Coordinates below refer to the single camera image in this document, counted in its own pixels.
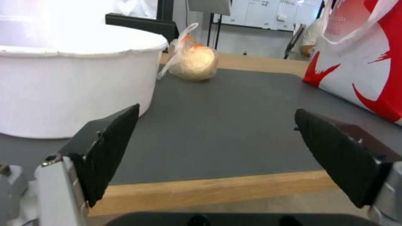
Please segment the person's arm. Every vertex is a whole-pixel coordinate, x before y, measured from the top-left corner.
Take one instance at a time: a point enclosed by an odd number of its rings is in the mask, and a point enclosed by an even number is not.
[[[300,52],[303,56],[310,57],[311,49],[314,48],[316,45],[302,45],[300,47]]]
[[[303,56],[310,57],[311,50],[316,46],[317,39],[320,35],[321,20],[314,21],[306,28],[301,37],[300,53]]]

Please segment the wooden table edge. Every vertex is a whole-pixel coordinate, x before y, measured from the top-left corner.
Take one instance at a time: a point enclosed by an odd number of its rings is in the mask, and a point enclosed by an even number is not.
[[[162,55],[161,63],[168,60]],[[219,55],[219,68],[304,76],[308,62]],[[184,208],[323,191],[337,188],[325,171],[307,171],[220,179],[111,185],[90,216]]]

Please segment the red and white shopping bag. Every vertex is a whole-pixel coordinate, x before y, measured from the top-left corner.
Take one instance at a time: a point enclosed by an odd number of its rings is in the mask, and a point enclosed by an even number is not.
[[[402,0],[338,0],[323,31],[304,81],[402,125]]]

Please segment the bread in plastic bag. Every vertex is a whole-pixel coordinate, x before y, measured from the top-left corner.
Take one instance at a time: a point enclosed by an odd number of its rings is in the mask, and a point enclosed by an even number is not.
[[[158,74],[161,79],[166,71],[192,81],[209,79],[216,74],[218,54],[215,50],[198,43],[189,33],[198,23],[191,24],[169,46],[169,62]]]

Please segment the floor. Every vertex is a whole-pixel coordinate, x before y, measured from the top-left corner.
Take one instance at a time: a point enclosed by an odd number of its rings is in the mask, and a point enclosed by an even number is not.
[[[354,207],[341,190],[166,211],[195,213],[341,213],[367,217],[367,209],[360,210]],[[89,225],[102,226],[116,217],[118,216],[93,217],[89,219]]]

